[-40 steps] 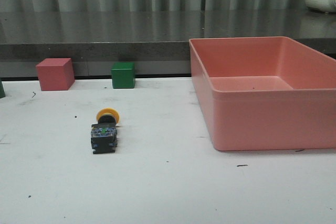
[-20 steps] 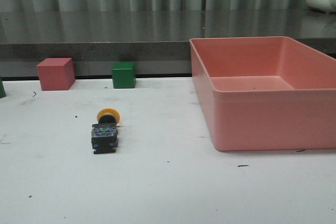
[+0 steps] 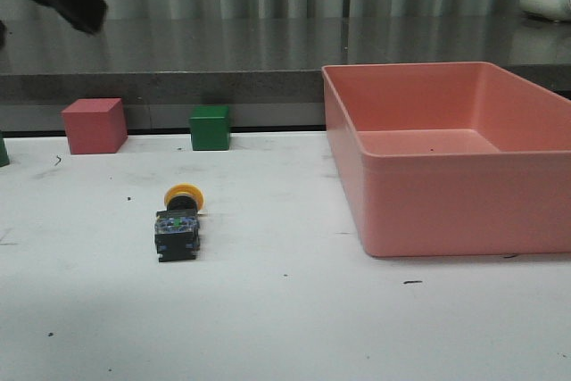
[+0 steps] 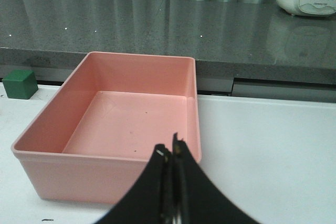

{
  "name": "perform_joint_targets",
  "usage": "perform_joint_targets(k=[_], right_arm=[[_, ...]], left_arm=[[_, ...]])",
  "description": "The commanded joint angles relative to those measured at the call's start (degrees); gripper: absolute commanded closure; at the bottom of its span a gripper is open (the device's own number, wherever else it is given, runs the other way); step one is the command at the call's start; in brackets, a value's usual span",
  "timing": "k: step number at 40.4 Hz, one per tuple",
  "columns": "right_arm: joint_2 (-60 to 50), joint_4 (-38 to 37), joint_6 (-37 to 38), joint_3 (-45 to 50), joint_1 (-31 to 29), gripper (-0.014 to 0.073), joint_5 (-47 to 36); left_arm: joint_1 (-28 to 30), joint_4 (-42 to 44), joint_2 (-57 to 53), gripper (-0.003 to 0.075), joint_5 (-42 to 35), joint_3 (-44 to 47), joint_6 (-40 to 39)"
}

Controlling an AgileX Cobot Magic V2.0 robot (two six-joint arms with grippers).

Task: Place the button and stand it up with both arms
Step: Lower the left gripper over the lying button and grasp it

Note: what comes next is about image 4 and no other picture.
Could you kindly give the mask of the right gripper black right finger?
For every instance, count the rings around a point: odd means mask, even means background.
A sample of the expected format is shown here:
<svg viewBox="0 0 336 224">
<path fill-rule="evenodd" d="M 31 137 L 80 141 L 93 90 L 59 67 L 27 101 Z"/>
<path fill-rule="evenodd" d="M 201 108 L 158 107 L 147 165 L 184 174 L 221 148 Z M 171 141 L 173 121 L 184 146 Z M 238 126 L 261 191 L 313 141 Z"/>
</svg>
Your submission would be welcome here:
<svg viewBox="0 0 336 224">
<path fill-rule="evenodd" d="M 177 133 L 172 150 L 178 223 L 256 223 L 218 190 Z"/>
</svg>

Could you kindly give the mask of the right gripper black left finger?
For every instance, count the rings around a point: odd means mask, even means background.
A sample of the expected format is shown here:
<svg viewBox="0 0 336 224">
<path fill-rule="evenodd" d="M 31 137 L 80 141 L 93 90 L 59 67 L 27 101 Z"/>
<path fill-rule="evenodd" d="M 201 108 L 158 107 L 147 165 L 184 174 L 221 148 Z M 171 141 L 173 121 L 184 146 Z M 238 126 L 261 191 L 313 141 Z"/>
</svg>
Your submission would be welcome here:
<svg viewBox="0 0 336 224">
<path fill-rule="evenodd" d="M 172 154 L 157 144 L 144 171 L 98 223 L 172 223 Z"/>
</svg>

